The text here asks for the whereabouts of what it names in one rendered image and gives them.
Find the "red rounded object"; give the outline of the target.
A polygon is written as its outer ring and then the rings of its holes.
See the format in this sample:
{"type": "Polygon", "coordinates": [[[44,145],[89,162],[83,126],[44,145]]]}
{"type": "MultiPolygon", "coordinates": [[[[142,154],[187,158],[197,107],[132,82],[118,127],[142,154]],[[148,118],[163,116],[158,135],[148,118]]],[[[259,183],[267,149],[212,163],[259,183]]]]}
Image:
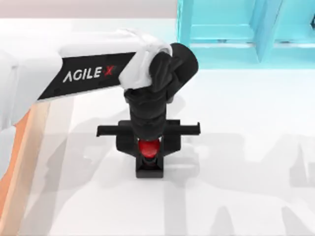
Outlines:
{"type": "Polygon", "coordinates": [[[139,140],[138,149],[145,158],[152,159],[159,152],[160,141],[159,139],[152,140],[152,141],[139,140]]]}

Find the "shallow salmon-coloured box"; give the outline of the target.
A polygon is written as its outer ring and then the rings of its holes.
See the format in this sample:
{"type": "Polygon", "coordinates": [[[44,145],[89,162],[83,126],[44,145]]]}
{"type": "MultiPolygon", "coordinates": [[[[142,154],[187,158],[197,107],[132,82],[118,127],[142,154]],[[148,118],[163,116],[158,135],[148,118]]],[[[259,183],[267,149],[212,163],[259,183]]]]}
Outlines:
{"type": "Polygon", "coordinates": [[[68,129],[73,106],[73,97],[38,103],[18,122],[12,159],[0,180],[0,236],[18,236],[46,125],[52,120],[53,130],[68,129]]]}

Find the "light blue rack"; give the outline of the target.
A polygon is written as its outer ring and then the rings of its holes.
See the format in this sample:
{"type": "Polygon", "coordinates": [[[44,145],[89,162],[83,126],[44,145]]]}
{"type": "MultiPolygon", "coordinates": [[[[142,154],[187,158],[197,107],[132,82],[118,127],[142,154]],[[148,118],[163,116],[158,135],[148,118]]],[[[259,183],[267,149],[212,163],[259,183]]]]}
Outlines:
{"type": "Polygon", "coordinates": [[[177,0],[176,26],[204,69],[315,69],[315,0],[177,0]]]}

